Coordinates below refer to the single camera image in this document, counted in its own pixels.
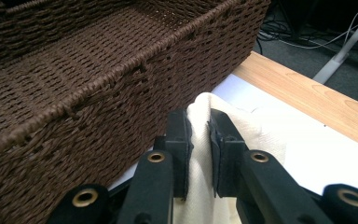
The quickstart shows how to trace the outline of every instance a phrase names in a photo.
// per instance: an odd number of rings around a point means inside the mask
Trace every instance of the wooden board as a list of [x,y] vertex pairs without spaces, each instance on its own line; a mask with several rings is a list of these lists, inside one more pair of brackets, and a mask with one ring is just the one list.
[[255,52],[233,74],[358,142],[358,102],[352,98]]

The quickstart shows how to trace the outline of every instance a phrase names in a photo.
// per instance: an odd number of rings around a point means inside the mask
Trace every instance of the fabric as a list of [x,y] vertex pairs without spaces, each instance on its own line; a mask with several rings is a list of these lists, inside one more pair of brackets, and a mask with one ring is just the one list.
[[271,153],[284,161],[285,141],[265,114],[241,111],[211,93],[202,93],[187,108],[192,126],[194,149],[189,167],[189,190],[186,201],[174,199],[173,223],[241,223],[235,199],[215,198],[212,187],[212,155],[209,141],[211,108],[228,114],[250,149]]

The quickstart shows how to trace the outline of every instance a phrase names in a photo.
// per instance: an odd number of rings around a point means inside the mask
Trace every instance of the floor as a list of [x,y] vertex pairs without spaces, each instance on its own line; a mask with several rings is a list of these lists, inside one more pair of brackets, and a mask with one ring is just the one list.
[[[302,40],[302,43],[294,43],[289,40],[290,37],[287,34],[290,33],[290,29],[284,21],[279,6],[277,6],[267,15],[259,34],[260,45],[256,43],[254,51],[260,53],[261,46],[264,56],[306,77],[313,78],[340,50],[345,35],[333,44],[317,47],[315,43],[324,44],[333,39],[335,34],[321,33],[310,26],[307,26],[306,30],[303,33],[313,34],[313,36],[304,36],[304,39],[308,39],[310,42]],[[324,85],[358,101],[358,44],[350,51],[344,64]]]

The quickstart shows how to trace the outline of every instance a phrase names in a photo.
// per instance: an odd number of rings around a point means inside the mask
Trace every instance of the metal stand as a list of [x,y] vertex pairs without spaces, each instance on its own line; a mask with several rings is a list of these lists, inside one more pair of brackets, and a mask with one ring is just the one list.
[[316,74],[313,80],[324,84],[327,79],[329,79],[337,69],[344,63],[345,59],[348,57],[348,52],[351,50],[353,45],[358,41],[358,29],[351,36],[351,39],[342,47],[338,54],[336,54],[330,61],[321,69],[321,71]]

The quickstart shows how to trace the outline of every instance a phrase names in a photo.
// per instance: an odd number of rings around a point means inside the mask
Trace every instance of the woven basket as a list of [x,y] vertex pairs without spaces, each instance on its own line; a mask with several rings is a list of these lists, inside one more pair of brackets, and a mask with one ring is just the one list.
[[250,53],[268,0],[0,2],[0,223],[109,186]]

